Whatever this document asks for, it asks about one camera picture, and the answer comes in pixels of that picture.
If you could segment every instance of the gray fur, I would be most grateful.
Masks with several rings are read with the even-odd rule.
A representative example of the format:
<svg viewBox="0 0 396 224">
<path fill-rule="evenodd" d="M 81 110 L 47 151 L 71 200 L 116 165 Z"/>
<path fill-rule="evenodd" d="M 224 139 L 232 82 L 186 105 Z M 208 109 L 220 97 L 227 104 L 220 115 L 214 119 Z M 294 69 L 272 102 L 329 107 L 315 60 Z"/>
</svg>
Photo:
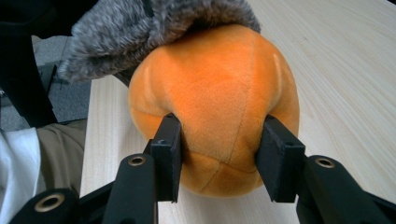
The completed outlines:
<svg viewBox="0 0 396 224">
<path fill-rule="evenodd" d="M 134 69 L 161 45 L 199 25 L 241 24 L 260 32 L 245 0 L 99 0 L 73 27 L 70 55 L 60 77 L 71 82 L 116 75 L 128 85 Z"/>
</svg>

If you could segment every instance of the plush toy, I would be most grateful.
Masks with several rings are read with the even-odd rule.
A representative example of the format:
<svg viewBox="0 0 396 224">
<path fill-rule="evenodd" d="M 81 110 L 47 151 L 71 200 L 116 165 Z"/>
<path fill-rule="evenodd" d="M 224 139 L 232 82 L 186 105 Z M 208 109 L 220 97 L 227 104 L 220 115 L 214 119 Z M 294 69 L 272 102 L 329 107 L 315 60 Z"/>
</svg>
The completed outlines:
<svg viewBox="0 0 396 224">
<path fill-rule="evenodd" d="M 152 1 L 152 14 L 139 5 L 137 11 L 144 15 L 137 21 L 152 15 L 143 40 L 100 32 L 98 26 L 103 29 L 104 24 L 111 27 L 107 31 L 129 28 L 98 21 L 103 10 L 111 17 L 111 6 L 99 2 L 76 26 L 63 76 L 79 80 L 117 74 L 129 84 L 132 119 L 147 139 L 164 115 L 174 113 L 182 125 L 181 184 L 190 191 L 235 197 L 261 186 L 254 156 L 264 118 L 273 115 L 297 134 L 299 105 L 287 62 L 258 33 L 248 4 Z M 83 28 L 88 29 L 85 35 Z M 88 42 L 87 33 L 117 43 L 105 41 L 98 47 L 95 38 Z"/>
</svg>

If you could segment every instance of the khaki pants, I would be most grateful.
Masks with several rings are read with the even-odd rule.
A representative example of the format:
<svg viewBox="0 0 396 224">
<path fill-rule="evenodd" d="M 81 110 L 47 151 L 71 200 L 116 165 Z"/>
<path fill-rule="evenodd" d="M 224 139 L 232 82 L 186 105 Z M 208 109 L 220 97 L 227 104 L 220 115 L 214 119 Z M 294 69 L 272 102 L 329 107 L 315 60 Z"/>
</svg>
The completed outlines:
<svg viewBox="0 0 396 224">
<path fill-rule="evenodd" d="M 72 189 L 79 194 L 87 120 L 37 129 L 41 172 L 47 189 Z"/>
</svg>

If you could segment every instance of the screw hole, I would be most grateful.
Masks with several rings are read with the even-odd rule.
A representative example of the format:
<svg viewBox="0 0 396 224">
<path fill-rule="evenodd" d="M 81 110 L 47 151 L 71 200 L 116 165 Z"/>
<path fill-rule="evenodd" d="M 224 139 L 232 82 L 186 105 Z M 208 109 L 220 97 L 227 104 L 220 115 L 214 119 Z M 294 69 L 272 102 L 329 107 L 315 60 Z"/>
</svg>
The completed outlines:
<svg viewBox="0 0 396 224">
<path fill-rule="evenodd" d="M 38 203 L 35 204 L 35 210 L 39 213 L 48 212 L 57 208 L 64 202 L 64 195 L 62 193 L 51 194 Z"/>
<path fill-rule="evenodd" d="M 144 157 L 133 157 L 128 160 L 128 163 L 132 166 L 139 166 L 146 162 L 146 158 Z"/>
<path fill-rule="evenodd" d="M 325 167 L 325 168 L 334 168 L 334 163 L 332 162 L 332 161 L 330 161 L 330 160 L 328 160 L 328 159 L 325 159 L 325 158 L 317 158 L 316 160 L 315 160 L 315 162 L 318 164 L 318 165 L 320 165 L 320 166 L 322 166 L 322 167 Z"/>
</svg>

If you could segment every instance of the light wood surface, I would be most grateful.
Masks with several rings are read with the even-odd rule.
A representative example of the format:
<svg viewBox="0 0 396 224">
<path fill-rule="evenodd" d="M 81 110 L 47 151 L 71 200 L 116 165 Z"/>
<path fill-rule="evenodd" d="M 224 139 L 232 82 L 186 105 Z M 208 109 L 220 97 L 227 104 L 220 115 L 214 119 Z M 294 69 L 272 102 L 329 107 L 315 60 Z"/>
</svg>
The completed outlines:
<svg viewBox="0 0 396 224">
<path fill-rule="evenodd" d="M 345 165 L 366 191 L 396 203 L 396 6 L 385 0 L 250 0 L 262 35 L 284 54 L 301 105 L 307 155 Z M 143 151 L 127 88 L 92 82 L 82 194 L 114 180 L 119 162 Z M 208 199 L 181 188 L 159 203 L 160 223 L 298 223 L 295 204 L 271 203 L 264 188 Z"/>
</svg>

